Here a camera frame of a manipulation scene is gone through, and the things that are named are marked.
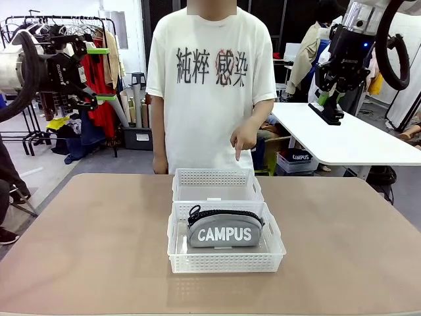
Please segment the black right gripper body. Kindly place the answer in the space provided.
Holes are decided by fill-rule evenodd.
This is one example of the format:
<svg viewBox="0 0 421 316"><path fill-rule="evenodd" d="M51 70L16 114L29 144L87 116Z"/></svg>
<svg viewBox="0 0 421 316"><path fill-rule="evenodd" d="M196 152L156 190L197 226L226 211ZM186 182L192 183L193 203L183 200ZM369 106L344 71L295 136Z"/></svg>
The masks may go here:
<svg viewBox="0 0 421 316"><path fill-rule="evenodd" d="M371 54L375 36L338 26L330 44L329 76L335 80L363 81L369 74L364 60Z"/></svg>

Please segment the person's right hand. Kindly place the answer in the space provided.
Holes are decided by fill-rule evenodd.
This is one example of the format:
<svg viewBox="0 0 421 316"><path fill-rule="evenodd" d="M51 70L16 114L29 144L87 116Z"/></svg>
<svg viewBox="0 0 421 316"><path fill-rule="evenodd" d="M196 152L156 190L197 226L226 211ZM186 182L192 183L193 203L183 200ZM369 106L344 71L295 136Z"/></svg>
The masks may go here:
<svg viewBox="0 0 421 316"><path fill-rule="evenodd" d="M168 174L168 161L166 156L153 157L153 171L155 174Z"/></svg>

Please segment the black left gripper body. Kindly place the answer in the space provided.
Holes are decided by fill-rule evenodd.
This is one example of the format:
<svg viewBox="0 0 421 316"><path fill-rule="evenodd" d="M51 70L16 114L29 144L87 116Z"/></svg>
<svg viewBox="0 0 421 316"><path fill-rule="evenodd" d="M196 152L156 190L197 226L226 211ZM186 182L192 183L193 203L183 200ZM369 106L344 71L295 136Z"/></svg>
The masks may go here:
<svg viewBox="0 0 421 316"><path fill-rule="evenodd" d="M45 91L62 94L74 94L70 82L70 69L74 65L74 58L67 53L46 55L47 78Z"/></svg>

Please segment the person's left hand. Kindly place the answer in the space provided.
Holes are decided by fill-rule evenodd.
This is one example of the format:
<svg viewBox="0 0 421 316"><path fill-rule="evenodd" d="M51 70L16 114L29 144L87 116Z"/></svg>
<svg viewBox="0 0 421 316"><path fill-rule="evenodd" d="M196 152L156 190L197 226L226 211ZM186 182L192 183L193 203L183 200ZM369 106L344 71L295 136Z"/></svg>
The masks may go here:
<svg viewBox="0 0 421 316"><path fill-rule="evenodd" d="M241 152L252 149L257 143L258 128L250 124L242 124L237 127L230 138L230 143L235 149L235 159L240 160Z"/></svg>

